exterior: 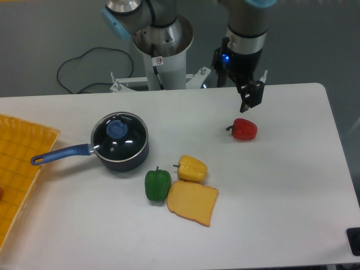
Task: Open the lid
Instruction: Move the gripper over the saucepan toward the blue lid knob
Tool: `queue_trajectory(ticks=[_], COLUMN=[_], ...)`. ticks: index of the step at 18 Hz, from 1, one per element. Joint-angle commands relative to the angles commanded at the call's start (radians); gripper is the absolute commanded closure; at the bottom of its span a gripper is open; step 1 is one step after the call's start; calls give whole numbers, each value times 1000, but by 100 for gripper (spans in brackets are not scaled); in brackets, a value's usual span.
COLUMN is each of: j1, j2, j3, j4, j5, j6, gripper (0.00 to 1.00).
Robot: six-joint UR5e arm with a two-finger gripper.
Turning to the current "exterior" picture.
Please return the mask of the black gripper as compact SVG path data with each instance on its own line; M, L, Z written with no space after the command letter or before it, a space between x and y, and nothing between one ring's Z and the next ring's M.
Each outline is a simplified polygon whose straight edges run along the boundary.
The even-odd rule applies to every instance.
M260 80L249 82L249 80L254 80L253 73L260 59L262 49L251 54L240 54L230 50L228 48L229 43L229 37L222 39L221 47L214 51L211 65L218 77L218 88L225 85L227 78L236 79L235 85L242 85L239 90L242 99L240 112L244 113L262 103L264 82Z

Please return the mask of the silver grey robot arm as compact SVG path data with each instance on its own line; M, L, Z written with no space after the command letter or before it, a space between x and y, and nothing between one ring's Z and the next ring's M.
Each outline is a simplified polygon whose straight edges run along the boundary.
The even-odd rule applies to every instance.
M227 79L241 96L240 112L262 102L266 79L254 80L274 1L221 1L229 11L227 32L211 62L217 87ZM176 1L107 1L102 17L119 39L130 38L142 53L149 90L184 89L186 51L194 33Z

